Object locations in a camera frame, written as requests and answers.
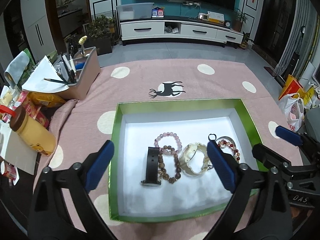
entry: white drawer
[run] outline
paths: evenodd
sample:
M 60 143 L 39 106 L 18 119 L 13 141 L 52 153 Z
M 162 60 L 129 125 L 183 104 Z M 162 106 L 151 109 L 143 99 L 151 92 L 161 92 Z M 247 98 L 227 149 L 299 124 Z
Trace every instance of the white drawer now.
M 215 39 L 217 35 L 217 29 L 203 27 L 203 26 L 182 24 L 181 35 Z
M 233 33 L 233 32 L 226 32 L 223 30 L 218 30 L 217 32 L 217 40 L 220 41 L 231 41 L 234 43 L 241 43 L 242 42 L 242 38 L 243 36 L 237 33 Z
M 121 24 L 122 37 L 164 34 L 164 22 L 140 22 Z

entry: pink rug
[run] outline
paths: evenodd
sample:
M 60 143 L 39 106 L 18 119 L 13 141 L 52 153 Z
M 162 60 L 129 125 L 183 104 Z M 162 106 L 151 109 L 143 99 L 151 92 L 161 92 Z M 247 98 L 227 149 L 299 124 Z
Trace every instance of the pink rug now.
M 180 81 L 179 86 L 165 90 L 163 83 Z M 111 138 L 117 103 L 150 100 L 242 98 L 256 124 L 263 144 L 283 155 L 292 165 L 302 165 L 299 150 L 276 138 L 277 125 L 287 127 L 280 109 L 256 76 L 242 63 L 202 60 L 164 59 L 135 61 L 102 69 L 84 101 L 70 100 L 58 109 L 51 122 L 51 131 L 58 147 L 53 156 L 42 157 L 39 172 L 47 165 L 53 170 L 68 169 L 83 162 Z M 105 172 L 90 198 L 99 214 L 120 239 L 132 240 L 199 240 L 217 221 L 221 212 L 189 220 L 161 224 L 130 224 L 112 221 L 108 213 L 108 174 Z M 75 227 L 84 230 L 71 196 L 63 191 Z M 244 228 L 255 203 L 252 197 L 237 230 Z

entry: plastic bag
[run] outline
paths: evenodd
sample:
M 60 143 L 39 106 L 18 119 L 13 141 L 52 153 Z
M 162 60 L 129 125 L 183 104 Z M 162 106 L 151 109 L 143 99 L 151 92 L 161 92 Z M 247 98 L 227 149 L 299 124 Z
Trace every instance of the plastic bag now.
M 287 118 L 287 122 L 292 131 L 296 132 L 302 126 L 304 105 L 299 93 L 287 94 L 279 101 L 279 108 Z

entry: curtain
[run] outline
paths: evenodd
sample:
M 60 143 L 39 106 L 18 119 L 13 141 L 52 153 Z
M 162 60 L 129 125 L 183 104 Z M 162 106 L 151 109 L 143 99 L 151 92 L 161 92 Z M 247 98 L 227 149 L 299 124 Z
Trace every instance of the curtain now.
M 296 0 L 296 11 L 294 15 L 292 30 L 284 49 L 282 57 L 275 68 L 277 75 L 285 72 L 294 52 L 300 54 L 299 68 L 303 68 L 308 55 L 316 29 L 317 13 L 310 0 Z M 301 27 L 305 26 L 306 31 L 302 38 Z

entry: cable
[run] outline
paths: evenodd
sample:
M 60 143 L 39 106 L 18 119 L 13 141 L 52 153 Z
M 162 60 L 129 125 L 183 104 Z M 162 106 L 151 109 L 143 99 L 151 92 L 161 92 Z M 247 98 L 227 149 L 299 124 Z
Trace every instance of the cable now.
M 199 12 L 198 12 L 198 14 L 196 15 L 195 19 L 198 18 L 200 11 L 201 11 L 201 5 L 199 4 Z
M 191 11 L 192 9 L 196 9 L 196 8 L 197 8 L 197 6 L 198 6 L 198 4 L 196 5 L 196 7 L 191 8 L 190 10 L 186 11 L 186 13 L 184 14 L 184 16 L 186 16 L 186 14 L 187 14 L 189 11 Z

